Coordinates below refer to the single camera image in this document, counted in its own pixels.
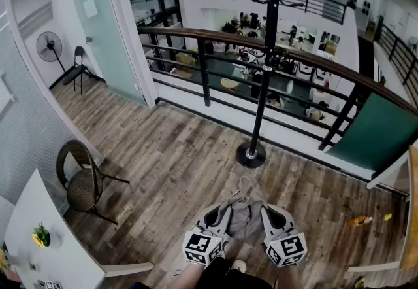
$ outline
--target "coat rack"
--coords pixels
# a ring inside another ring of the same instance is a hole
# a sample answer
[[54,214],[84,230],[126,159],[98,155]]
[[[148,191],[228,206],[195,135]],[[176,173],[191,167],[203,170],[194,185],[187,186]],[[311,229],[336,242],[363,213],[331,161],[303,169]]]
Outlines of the coat rack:
[[263,79],[261,81],[261,90],[257,107],[257,115],[255,117],[254,131],[251,141],[242,143],[236,151],[236,158],[241,165],[248,168],[257,168],[266,161],[266,150],[258,142],[261,121],[266,105],[268,86],[270,84],[270,76],[273,71],[278,68],[284,56],[277,54],[274,50],[276,45],[277,21],[279,14],[279,4],[287,7],[303,6],[303,3],[284,3],[282,0],[252,0],[260,4],[267,4],[267,24],[265,37],[265,50],[260,56],[253,54],[257,58],[265,56],[265,65],[263,66]]

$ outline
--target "wicker chair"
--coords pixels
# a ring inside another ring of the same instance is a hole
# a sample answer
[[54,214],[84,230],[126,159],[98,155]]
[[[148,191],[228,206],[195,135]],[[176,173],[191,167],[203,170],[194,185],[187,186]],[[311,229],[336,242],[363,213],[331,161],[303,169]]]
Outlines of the wicker chair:
[[[64,172],[65,158],[68,154],[73,156],[81,168],[70,180],[67,179]],[[99,214],[96,204],[102,195],[103,179],[105,177],[123,183],[129,183],[129,181],[100,172],[87,147],[78,140],[71,140],[63,146],[59,151],[56,167],[58,179],[67,191],[67,200],[70,208],[75,211],[94,214],[99,218],[118,225],[114,220]]]

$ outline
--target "frosted glass door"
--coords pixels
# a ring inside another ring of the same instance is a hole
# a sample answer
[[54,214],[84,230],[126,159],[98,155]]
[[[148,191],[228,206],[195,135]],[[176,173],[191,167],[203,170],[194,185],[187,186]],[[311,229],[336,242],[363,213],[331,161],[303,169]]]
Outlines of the frosted glass door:
[[74,0],[84,34],[109,88],[116,94],[145,105],[137,85],[111,0]]

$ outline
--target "wooden floor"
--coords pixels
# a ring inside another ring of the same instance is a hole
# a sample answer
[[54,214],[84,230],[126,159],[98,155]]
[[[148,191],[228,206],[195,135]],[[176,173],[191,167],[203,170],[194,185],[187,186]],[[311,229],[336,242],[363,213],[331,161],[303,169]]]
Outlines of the wooden floor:
[[[168,288],[185,231],[245,174],[258,180],[269,203],[290,211],[305,233],[308,257],[298,267],[304,288],[351,288],[359,274],[348,277],[348,266],[399,259],[407,207],[398,196],[367,190],[365,183],[269,144],[266,163],[245,169],[235,159],[247,138],[241,133],[166,103],[139,107],[94,80],[85,89],[83,97],[71,85],[59,85],[53,93],[107,157],[103,169],[131,185],[112,181],[99,202],[118,226],[73,211],[65,218],[101,264],[155,264],[148,273],[106,279],[101,288],[128,289],[136,281]],[[393,214],[388,222],[387,213]],[[349,219],[362,214],[373,216],[372,223],[348,227]],[[275,267],[260,247],[263,238],[261,232],[234,241],[227,258],[244,260],[249,274],[272,283]],[[369,273],[366,284],[394,286],[416,274]]]

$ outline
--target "chair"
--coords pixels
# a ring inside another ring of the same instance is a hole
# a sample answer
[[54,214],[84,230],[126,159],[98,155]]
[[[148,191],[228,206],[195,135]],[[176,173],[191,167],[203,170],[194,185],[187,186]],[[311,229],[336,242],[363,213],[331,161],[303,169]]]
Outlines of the chair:
[[[84,49],[81,46],[77,46],[76,50],[74,52],[74,69],[68,73],[68,75],[65,77],[63,83],[64,85],[67,85],[71,81],[74,81],[74,91],[76,90],[76,85],[81,87],[81,96],[83,96],[83,73],[86,74],[88,77],[91,77],[91,73],[89,69],[83,64],[83,55],[84,55]],[[77,57],[80,57],[80,64],[76,62]],[[76,78],[78,76],[81,76],[81,83],[76,83]]]
[[[67,179],[64,172],[65,158],[68,154],[73,156],[81,168],[70,180]],[[99,214],[96,204],[102,195],[103,179],[105,177],[128,184],[129,181],[103,174],[96,166],[86,146],[78,140],[71,140],[62,147],[57,157],[56,169],[58,179],[67,191],[70,208],[75,211],[94,214],[118,225],[114,220]]]

